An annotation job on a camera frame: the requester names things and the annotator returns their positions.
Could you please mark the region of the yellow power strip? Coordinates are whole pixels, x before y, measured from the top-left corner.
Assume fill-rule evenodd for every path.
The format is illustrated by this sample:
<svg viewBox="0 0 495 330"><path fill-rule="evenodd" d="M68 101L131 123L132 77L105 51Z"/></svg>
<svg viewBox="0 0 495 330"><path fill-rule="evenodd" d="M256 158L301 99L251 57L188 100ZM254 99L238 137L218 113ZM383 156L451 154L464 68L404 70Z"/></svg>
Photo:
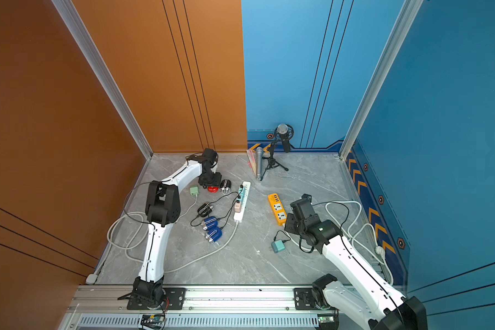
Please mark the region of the yellow power strip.
<svg viewBox="0 0 495 330"><path fill-rule="evenodd" d="M276 193L270 194L268 195L268 202L276 218L277 224L279 226L284 226L287 221L287 213L284 209L282 201L280 200L280 197Z"/></svg>

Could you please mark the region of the white power strip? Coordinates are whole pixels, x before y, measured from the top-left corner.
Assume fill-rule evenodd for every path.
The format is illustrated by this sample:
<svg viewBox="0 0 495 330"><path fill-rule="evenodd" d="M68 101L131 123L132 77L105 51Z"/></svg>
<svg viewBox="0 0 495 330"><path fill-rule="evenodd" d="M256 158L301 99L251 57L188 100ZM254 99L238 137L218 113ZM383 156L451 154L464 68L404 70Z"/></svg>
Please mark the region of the white power strip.
<svg viewBox="0 0 495 330"><path fill-rule="evenodd" d="M233 219L237 223L241 223L243 220L243 216L244 216L245 209L246 209L246 203L247 203L247 199L248 199L249 192L250 192L250 186L251 186L251 183L249 181L244 181L239 187L238 195L237 195L237 198L235 200L235 203L237 200L241 201L241 210L239 212L236 212L235 211L235 204L234 204L234 208L233 208L234 209Z"/></svg>

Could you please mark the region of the green USB charger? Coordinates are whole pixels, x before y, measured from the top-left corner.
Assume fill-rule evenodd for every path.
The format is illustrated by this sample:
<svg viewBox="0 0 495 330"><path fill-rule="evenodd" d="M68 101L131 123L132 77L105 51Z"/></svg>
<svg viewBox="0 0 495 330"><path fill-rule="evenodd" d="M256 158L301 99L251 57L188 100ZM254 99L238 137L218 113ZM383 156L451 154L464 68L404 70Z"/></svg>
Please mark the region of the green USB charger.
<svg viewBox="0 0 495 330"><path fill-rule="evenodd" d="M199 187L198 186L192 186L190 187L190 194L192 196L198 196L199 195Z"/></svg>

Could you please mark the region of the teal USB charger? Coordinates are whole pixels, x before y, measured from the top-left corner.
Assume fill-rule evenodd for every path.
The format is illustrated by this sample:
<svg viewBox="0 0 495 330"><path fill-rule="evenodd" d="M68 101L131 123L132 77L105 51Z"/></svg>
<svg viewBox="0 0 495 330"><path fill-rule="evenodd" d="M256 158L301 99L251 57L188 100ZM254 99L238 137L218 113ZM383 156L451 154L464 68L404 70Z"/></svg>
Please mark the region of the teal USB charger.
<svg viewBox="0 0 495 330"><path fill-rule="evenodd" d="M282 240L273 241L271 247L274 253L279 253L285 249L285 243Z"/></svg>

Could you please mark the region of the blue electric shaver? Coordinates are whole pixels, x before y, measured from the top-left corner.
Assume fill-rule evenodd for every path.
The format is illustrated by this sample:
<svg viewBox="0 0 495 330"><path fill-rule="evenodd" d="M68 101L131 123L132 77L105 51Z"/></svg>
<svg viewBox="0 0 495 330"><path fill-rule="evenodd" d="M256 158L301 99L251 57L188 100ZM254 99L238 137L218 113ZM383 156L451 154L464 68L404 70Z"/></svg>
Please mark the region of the blue electric shaver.
<svg viewBox="0 0 495 330"><path fill-rule="evenodd" d="M216 242L222 236L222 230L220 228L211 228L207 230L206 239L209 242Z"/></svg>
<svg viewBox="0 0 495 330"><path fill-rule="evenodd" d="M211 230L218 226L218 219L216 217L209 217L202 221L202 228L204 230Z"/></svg>

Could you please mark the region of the black electric shaver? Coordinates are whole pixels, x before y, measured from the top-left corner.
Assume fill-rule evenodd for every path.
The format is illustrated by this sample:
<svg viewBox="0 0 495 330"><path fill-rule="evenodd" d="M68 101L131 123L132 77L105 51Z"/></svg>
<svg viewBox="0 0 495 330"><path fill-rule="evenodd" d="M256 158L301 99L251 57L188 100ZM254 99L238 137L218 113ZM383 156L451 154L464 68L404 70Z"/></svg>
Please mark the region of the black electric shaver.
<svg viewBox="0 0 495 330"><path fill-rule="evenodd" d="M200 206L197 209L197 215L199 217L205 218L210 215L213 211L213 204L212 203L204 203L202 206Z"/></svg>
<svg viewBox="0 0 495 330"><path fill-rule="evenodd" d="M220 190L223 194L227 194L231 191L232 182L228 179L221 181Z"/></svg>

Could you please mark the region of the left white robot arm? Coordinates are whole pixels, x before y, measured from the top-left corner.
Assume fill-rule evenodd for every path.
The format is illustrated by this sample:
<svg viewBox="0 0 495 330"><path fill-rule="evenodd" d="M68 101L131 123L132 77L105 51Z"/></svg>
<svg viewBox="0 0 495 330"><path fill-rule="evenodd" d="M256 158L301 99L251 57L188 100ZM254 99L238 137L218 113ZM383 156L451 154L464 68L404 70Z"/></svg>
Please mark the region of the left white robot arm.
<svg viewBox="0 0 495 330"><path fill-rule="evenodd" d="M148 185L145 215L148 235L144 260L129 294L129 309L144 307L159 309L164 306L164 260L173 226L181 215L180 192L193 180L203 188L218 187L221 174L217 172L218 155L190 155L185 165L172 175Z"/></svg>

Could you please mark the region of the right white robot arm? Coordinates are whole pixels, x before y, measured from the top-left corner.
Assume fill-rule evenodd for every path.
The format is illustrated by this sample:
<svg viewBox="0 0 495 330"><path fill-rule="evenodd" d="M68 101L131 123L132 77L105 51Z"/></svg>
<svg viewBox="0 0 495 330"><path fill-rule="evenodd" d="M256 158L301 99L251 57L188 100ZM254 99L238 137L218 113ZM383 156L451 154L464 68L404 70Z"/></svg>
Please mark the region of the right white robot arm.
<svg viewBox="0 0 495 330"><path fill-rule="evenodd" d="M426 308L417 298L407 298L384 280L351 246L330 220L317 215L296 219L290 214L285 231L298 235L332 262L352 284L349 291L335 276L326 274L313 282L313 305L337 309L362 329L427 329Z"/></svg>

